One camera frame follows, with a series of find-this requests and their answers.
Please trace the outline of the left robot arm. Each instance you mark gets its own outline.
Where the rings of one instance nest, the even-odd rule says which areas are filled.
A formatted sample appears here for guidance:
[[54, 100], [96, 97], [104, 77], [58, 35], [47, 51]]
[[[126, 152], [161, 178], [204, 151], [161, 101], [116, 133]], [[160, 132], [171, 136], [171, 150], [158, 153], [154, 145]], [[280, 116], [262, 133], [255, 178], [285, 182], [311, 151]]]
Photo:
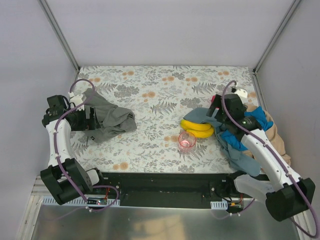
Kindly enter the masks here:
[[69, 93], [69, 98], [63, 95], [47, 98], [49, 107], [42, 125], [48, 132], [50, 154], [48, 167], [40, 172], [40, 177], [59, 205], [85, 198], [103, 178], [97, 168], [84, 170], [72, 152], [71, 132], [100, 127], [95, 109], [85, 108], [87, 100], [84, 94], [73, 93]]

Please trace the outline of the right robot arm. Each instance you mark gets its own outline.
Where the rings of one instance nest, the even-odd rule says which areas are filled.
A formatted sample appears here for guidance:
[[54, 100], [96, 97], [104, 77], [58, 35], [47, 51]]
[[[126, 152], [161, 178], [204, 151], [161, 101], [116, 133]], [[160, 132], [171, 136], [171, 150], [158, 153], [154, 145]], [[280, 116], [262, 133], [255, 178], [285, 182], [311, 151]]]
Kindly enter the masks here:
[[223, 124], [253, 154], [270, 181], [267, 184], [242, 173], [233, 180], [235, 189], [263, 202], [278, 222], [311, 209], [315, 183], [303, 179], [283, 160], [257, 119], [245, 115], [246, 110], [237, 94], [217, 94], [206, 114]]

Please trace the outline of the grey cloth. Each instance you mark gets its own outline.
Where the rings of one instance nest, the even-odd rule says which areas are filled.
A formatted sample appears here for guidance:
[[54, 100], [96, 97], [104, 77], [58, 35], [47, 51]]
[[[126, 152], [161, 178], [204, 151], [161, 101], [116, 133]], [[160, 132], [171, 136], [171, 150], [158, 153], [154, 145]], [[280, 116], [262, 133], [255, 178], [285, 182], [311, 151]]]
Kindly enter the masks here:
[[130, 109], [108, 102], [91, 88], [88, 88], [83, 95], [87, 98], [93, 96], [85, 104], [85, 107], [95, 108], [100, 128], [86, 130], [84, 134], [95, 143], [100, 144], [120, 134], [133, 132], [137, 129], [135, 114]]

